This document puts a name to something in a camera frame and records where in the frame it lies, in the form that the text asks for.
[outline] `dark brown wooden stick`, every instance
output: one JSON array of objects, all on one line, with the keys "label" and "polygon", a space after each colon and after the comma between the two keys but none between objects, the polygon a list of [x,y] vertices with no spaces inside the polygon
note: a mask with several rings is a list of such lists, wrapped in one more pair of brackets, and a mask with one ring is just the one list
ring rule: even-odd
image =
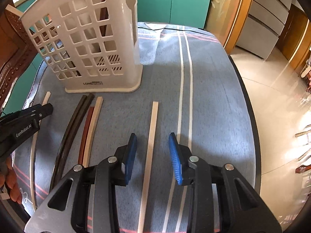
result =
[{"label": "dark brown wooden stick", "polygon": [[94,107],[89,108],[89,112],[87,113],[85,125],[82,133],[82,139],[81,139],[81,145],[80,145],[80,151],[79,151],[79,157],[78,157],[78,164],[82,165],[83,163],[83,155],[84,155],[84,149],[85,149],[85,143],[87,138],[87,133],[89,131],[92,115],[93,115]]}]

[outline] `silver screw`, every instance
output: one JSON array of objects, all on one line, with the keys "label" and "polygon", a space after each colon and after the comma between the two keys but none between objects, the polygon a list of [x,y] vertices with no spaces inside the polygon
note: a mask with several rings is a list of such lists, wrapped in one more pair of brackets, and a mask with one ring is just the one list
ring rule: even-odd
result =
[{"label": "silver screw", "polygon": [[75,165],[75,166],[73,167],[73,170],[74,170],[75,172],[81,171],[81,170],[82,170],[82,166],[81,166],[81,165]]},{"label": "silver screw", "polygon": [[117,157],[115,157],[115,156],[111,156],[111,157],[108,158],[108,162],[109,163],[114,163],[116,161],[117,161]]},{"label": "silver screw", "polygon": [[232,171],[234,169],[234,166],[231,165],[231,164],[225,164],[225,168],[228,170],[228,171]]},{"label": "silver screw", "polygon": [[191,162],[198,162],[199,161],[199,158],[197,156],[190,156],[189,160]]}]

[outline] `light wooden stick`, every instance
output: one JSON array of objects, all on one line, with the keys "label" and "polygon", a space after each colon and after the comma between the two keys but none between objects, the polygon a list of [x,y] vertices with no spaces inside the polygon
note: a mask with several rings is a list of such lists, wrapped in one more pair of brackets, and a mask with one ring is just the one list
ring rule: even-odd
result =
[{"label": "light wooden stick", "polygon": [[97,120],[98,120],[98,116],[100,113],[102,103],[103,103],[103,98],[101,96],[97,97],[90,127],[89,127],[89,131],[87,133],[86,143],[85,143],[85,150],[84,150],[83,164],[82,164],[84,167],[88,167],[90,163],[93,137],[94,137],[96,124],[97,124]]},{"label": "light wooden stick", "polygon": [[[51,96],[51,92],[49,91],[46,92],[42,105],[45,105],[48,103],[50,96]],[[32,207],[34,208],[34,211],[36,211],[37,209],[37,202],[35,199],[35,178],[34,178],[35,149],[36,149],[37,138],[38,138],[38,131],[32,137],[31,151],[30,151],[30,163],[29,163],[30,194],[31,194]]]},{"label": "light wooden stick", "polygon": [[151,175],[153,146],[154,146],[155,135],[156,135],[155,132],[156,132],[156,120],[158,117],[158,107],[159,107],[159,103],[153,102],[152,113],[151,113],[151,121],[150,121],[150,129],[149,129],[149,138],[148,138],[144,182],[142,185],[142,200],[140,203],[137,233],[143,233],[143,230],[144,230],[148,191],[149,191],[149,183],[150,183],[150,175]]}]

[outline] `white plastic basket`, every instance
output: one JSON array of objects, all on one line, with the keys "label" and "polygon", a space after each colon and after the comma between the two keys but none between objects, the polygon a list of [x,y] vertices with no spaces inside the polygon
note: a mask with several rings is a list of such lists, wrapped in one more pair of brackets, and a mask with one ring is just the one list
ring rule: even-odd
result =
[{"label": "white plastic basket", "polygon": [[20,20],[66,92],[139,87],[137,0],[36,0]]}]

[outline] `wooden door frame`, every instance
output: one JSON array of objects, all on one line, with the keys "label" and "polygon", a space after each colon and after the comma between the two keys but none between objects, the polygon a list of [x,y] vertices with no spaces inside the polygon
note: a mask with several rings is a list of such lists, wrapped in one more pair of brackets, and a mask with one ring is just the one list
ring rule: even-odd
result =
[{"label": "wooden door frame", "polygon": [[227,54],[231,53],[231,51],[235,47],[235,44],[238,41],[238,38],[242,32],[246,18],[248,16],[251,4],[252,0],[240,0],[239,2],[238,9],[232,22],[230,32],[224,44],[224,49],[227,52]]}]

